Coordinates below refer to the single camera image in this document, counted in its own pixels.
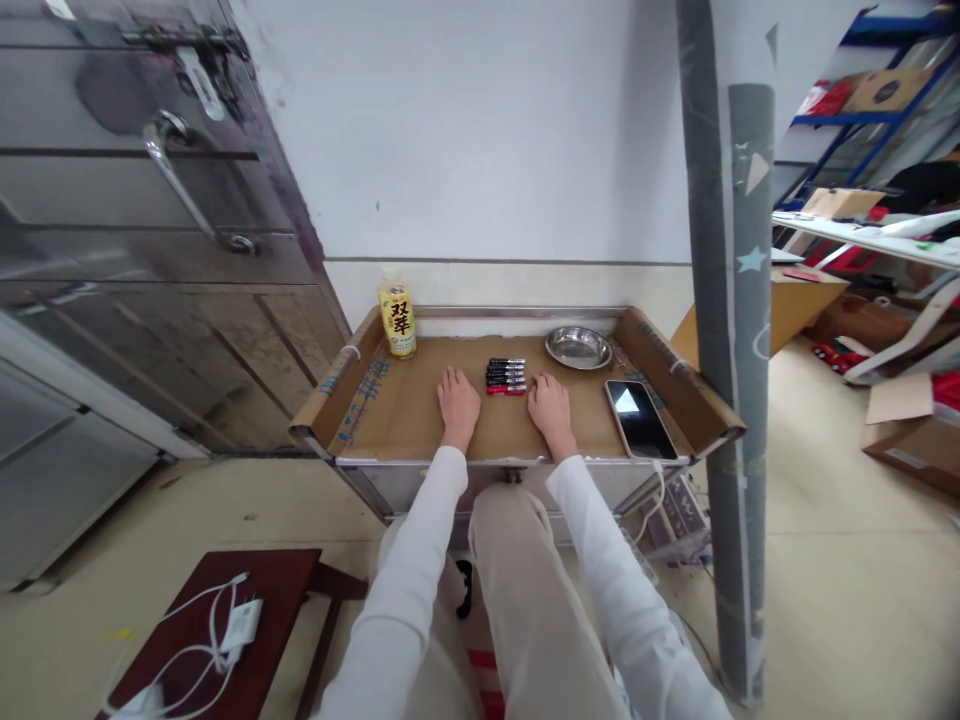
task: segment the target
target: box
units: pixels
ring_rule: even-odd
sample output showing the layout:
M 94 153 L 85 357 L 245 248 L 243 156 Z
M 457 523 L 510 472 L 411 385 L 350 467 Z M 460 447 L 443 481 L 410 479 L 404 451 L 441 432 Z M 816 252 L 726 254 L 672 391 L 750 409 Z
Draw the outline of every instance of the box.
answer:
M 802 212 L 823 218 L 866 215 L 883 197 L 884 193 L 875 190 L 817 188 Z
M 878 353 L 903 339 L 928 302 L 866 288 L 848 290 L 830 303 L 803 334 L 817 343 L 846 335 Z M 960 310 L 948 308 L 915 348 L 884 365 L 884 369 L 891 372 L 905 369 L 958 334 Z
M 817 314 L 829 306 L 849 285 L 822 270 L 800 265 L 805 272 L 820 278 L 820 282 L 800 280 L 783 274 L 784 268 L 775 265 L 770 271 L 770 357 L 780 352 Z M 683 357 L 700 368 L 699 340 L 697 338 L 697 308 L 687 312 L 680 327 L 670 339 Z
M 960 498 L 960 412 L 933 401 L 929 373 L 871 388 L 860 446 L 868 455 Z
M 745 431 L 743 421 L 699 373 L 678 362 L 640 310 L 625 308 L 609 339 L 623 364 L 614 360 L 592 372 L 557 363 L 539 335 L 421 337 L 416 357 L 396 360 L 386 346 L 379 312 L 373 308 L 292 420 L 290 433 L 321 457 L 342 458 L 338 464 L 356 459 L 429 462 L 443 435 L 436 387 L 443 369 L 452 365 L 462 368 L 481 393 L 480 421 L 467 460 L 535 464 L 549 457 L 549 452 L 527 414 L 526 398 L 484 393 L 491 357 L 526 358 L 528 379 L 537 372 L 549 372 L 567 387 L 574 434 L 585 457 L 628 459 L 604 389 L 606 380 L 643 382 L 679 454 L 691 459 L 707 455 Z
M 853 85 L 853 94 L 843 106 L 843 113 L 900 112 L 905 110 L 923 86 L 929 82 L 933 70 L 894 68 L 871 70 L 843 78 Z

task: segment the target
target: stainless steel bowl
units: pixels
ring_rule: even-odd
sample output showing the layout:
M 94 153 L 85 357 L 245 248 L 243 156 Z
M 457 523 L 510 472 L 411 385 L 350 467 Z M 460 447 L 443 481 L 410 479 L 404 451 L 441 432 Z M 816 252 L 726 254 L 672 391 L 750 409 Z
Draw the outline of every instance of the stainless steel bowl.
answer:
M 600 333 L 574 326 L 557 328 L 546 340 L 550 357 L 575 370 L 596 370 L 610 362 L 613 350 Z

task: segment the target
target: white long-sleeve shirt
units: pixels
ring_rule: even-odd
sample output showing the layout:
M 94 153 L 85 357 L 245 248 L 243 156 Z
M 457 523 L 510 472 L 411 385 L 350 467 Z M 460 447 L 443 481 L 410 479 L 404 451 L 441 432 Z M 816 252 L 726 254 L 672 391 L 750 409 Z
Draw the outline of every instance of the white long-sleeve shirt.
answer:
M 463 453 L 441 447 L 353 626 L 320 720 L 402 717 L 427 651 L 453 515 L 466 488 Z M 567 519 L 614 664 L 641 717 L 729 720 L 723 697 L 680 642 L 666 603 L 643 574 L 583 458 L 557 466 L 547 489 Z

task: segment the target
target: charging cable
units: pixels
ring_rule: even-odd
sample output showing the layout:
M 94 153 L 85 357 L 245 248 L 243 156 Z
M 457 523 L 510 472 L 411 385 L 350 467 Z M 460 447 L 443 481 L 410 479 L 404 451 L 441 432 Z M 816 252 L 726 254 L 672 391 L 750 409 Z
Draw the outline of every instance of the charging cable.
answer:
M 659 510 L 663 505 L 663 499 L 667 495 L 667 481 L 663 477 L 663 465 L 660 464 L 659 460 L 653 461 L 653 469 L 657 473 L 657 477 L 660 479 L 660 497 L 653 504 L 653 507 L 650 508 L 650 511 L 643 516 L 643 522 L 640 523 L 640 532 L 633 541 L 634 546 L 640 542 L 640 538 L 642 538 L 643 534 L 647 531 L 647 522 L 649 522 L 650 518 L 652 518 L 657 510 Z
M 216 595 L 213 598 L 213 602 L 210 605 L 210 614 L 208 617 L 208 626 L 210 630 L 210 644 L 209 645 L 189 645 L 188 647 L 185 647 L 179 652 L 177 652 L 160 669 L 160 672 L 157 673 L 156 677 L 154 677 L 153 681 L 149 685 L 147 685 L 147 688 L 146 688 L 146 689 L 149 689 L 156 686 L 160 682 L 160 679 L 163 677 L 163 674 L 167 671 L 167 669 L 170 668 L 170 666 L 173 665 L 173 663 L 181 655 L 185 655 L 190 652 L 204 652 L 209 654 L 211 656 L 210 662 L 207 663 L 207 666 L 204 668 L 203 672 L 200 673 L 200 677 L 193 684 L 193 687 L 191 687 L 182 698 L 177 700 L 177 702 L 172 703 L 171 705 L 167 705 L 166 707 L 150 708 L 149 710 L 147 709 L 125 710 L 125 709 L 113 707 L 110 704 L 110 695 L 113 693 L 113 689 L 115 688 L 118 677 L 120 675 L 120 668 L 123 665 L 123 661 L 127 656 L 127 650 L 129 649 L 129 646 L 127 646 L 123 649 L 123 652 L 120 653 L 120 657 L 117 658 L 117 663 L 114 666 L 113 674 L 110 676 L 110 681 L 107 684 L 106 691 L 104 692 L 103 702 L 101 703 L 101 709 L 111 717 L 128 718 L 129 720 L 154 720 L 154 718 L 159 720 L 160 718 L 164 718 L 166 713 L 170 712 L 171 710 L 176 710 L 178 707 L 183 705 L 183 703 L 185 703 L 188 699 L 190 699 L 190 697 L 197 690 L 197 688 L 200 687 L 200 684 L 203 682 L 204 678 L 210 672 L 210 668 L 215 668 L 218 673 L 220 673 L 221 675 L 224 675 L 224 679 L 223 679 L 223 683 L 220 685 L 220 690 L 217 692 L 214 698 L 199 710 L 195 710 L 193 712 L 187 713 L 186 715 L 179 715 L 171 718 L 165 718 L 165 720 L 192 720 L 192 718 L 195 718 L 198 715 L 205 713 L 207 710 L 213 707 L 213 705 L 220 699 L 224 691 L 227 689 L 227 684 L 230 682 L 230 676 L 233 674 L 233 667 L 236 664 L 236 662 L 240 659 L 241 648 L 243 647 L 243 645 L 253 641 L 253 633 L 256 631 L 256 624 L 259 621 L 260 605 L 262 605 L 263 601 L 254 600 L 252 603 L 245 603 L 243 606 L 241 606 L 241 608 L 245 608 L 245 607 L 249 607 L 251 604 L 255 605 L 255 617 L 252 623 L 252 627 L 244 628 L 241 641 L 239 643 L 238 642 L 231 643 L 231 647 L 229 648 L 226 654 L 221 649 L 221 644 L 217 641 L 217 631 L 216 631 L 217 606 L 220 602 L 220 596 L 223 594 L 223 591 L 226 590 L 227 588 L 230 588 L 230 612 L 228 615 L 229 621 L 228 621 L 227 631 L 224 637 L 224 642 L 226 642 L 228 638 L 236 636 L 235 631 L 233 634 L 231 634 L 231 629 L 232 629 L 232 625 L 234 624 L 236 611 L 241 609 L 236 606 L 237 585 L 242 583 L 248 577 L 250 577 L 250 573 L 241 573 L 240 575 L 237 575 L 235 578 L 230 580 L 230 582 L 224 583 L 223 585 L 216 585 L 214 587 L 207 588 L 203 592 L 192 597 L 190 600 L 185 602 L 180 607 L 176 608 L 175 610 L 171 610 L 162 618 L 160 618 L 161 623 L 164 622 L 165 620 L 169 620 L 171 617 L 179 613 L 181 610 L 183 610 L 187 606 L 192 605 L 195 601 L 199 600 L 200 598 L 206 595 L 209 595 L 210 593 L 216 593 Z

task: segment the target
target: bottle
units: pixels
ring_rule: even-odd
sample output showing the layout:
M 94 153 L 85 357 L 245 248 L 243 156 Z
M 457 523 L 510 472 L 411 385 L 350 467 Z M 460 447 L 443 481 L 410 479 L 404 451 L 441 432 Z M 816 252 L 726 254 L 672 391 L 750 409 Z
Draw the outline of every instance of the bottle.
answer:
M 401 360 L 409 360 L 417 352 L 417 329 L 410 286 L 400 279 L 397 268 L 383 268 L 383 282 L 377 286 L 377 298 L 390 352 Z

